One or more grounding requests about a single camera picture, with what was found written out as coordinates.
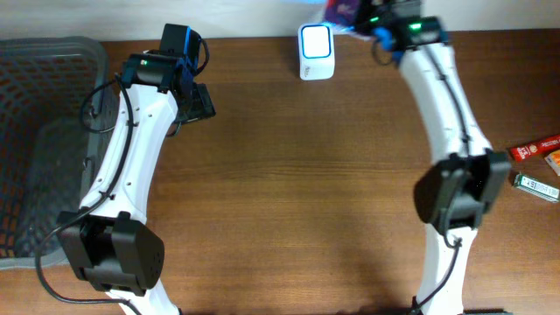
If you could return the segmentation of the orange tissue pack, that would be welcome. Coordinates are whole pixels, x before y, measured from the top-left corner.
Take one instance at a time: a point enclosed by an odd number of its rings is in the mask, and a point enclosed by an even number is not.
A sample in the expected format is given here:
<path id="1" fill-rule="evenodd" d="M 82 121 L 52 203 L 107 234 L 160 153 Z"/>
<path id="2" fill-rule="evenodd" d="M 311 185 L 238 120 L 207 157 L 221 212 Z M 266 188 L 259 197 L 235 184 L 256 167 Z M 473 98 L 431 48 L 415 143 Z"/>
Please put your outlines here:
<path id="1" fill-rule="evenodd" d="M 544 160 L 554 173 L 560 176 L 560 150 L 552 151 Z"/>

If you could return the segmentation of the purple red Carefree pack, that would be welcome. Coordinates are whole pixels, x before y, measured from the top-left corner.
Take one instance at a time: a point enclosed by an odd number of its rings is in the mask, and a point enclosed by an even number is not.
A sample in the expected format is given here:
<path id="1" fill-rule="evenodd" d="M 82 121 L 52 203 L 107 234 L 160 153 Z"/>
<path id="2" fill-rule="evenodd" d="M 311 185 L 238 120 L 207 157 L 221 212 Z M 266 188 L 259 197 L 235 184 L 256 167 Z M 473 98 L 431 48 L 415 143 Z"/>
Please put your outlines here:
<path id="1" fill-rule="evenodd" d="M 343 33 L 356 33 L 361 0 L 327 0 L 322 22 Z"/>

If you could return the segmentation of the red Nescafe sachet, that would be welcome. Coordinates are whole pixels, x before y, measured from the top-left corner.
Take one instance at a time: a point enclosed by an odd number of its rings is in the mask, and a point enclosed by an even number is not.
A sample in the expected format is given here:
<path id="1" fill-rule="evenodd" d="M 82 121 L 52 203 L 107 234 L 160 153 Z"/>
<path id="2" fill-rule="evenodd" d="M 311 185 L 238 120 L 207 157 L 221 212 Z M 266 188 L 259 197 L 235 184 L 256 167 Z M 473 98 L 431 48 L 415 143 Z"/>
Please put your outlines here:
<path id="1" fill-rule="evenodd" d="M 559 135 L 554 135 L 531 143 L 525 143 L 512 147 L 509 149 L 509 153 L 515 161 L 521 162 L 527 158 L 558 149 Z"/>

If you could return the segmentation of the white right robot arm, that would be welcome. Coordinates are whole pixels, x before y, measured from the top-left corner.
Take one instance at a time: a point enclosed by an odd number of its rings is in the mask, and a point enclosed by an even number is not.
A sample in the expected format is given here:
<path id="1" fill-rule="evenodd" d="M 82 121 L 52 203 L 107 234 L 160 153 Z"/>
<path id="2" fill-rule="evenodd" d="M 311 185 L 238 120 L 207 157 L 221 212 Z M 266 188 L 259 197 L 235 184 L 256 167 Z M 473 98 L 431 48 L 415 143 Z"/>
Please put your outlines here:
<path id="1" fill-rule="evenodd" d="M 410 314 L 462 314 L 470 248 L 511 164 L 476 122 L 438 17 L 418 1 L 361 1 L 353 27 L 391 55 L 414 96 L 430 146 L 430 169 L 413 200 L 425 227 L 422 281 Z"/>

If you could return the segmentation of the green gum pack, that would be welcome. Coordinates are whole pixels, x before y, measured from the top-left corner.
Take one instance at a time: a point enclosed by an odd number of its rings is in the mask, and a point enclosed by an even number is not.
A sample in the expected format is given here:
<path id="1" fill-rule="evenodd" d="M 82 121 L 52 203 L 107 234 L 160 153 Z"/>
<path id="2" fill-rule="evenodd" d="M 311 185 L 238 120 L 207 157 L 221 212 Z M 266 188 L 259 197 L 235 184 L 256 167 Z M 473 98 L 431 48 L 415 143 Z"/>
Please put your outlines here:
<path id="1" fill-rule="evenodd" d="M 559 201 L 558 188 L 544 184 L 522 173 L 515 175 L 513 186 L 552 203 L 557 203 Z"/>

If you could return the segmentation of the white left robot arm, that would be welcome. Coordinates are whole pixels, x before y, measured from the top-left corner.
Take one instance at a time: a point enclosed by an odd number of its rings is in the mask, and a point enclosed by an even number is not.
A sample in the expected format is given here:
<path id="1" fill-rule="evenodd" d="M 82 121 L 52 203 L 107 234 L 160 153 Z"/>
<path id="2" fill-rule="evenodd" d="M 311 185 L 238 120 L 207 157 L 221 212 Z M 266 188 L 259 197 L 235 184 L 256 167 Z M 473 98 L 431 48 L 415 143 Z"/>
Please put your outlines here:
<path id="1" fill-rule="evenodd" d="M 120 103 L 108 148 L 77 213 L 63 212 L 54 233 L 75 276 L 99 305 L 127 314 L 180 314 L 161 280 L 165 245 L 146 225 L 147 200 L 162 144 L 181 126 L 216 110 L 195 78 L 207 66 L 207 42 L 192 27 L 164 26 L 155 50 L 133 53 L 114 82 Z"/>

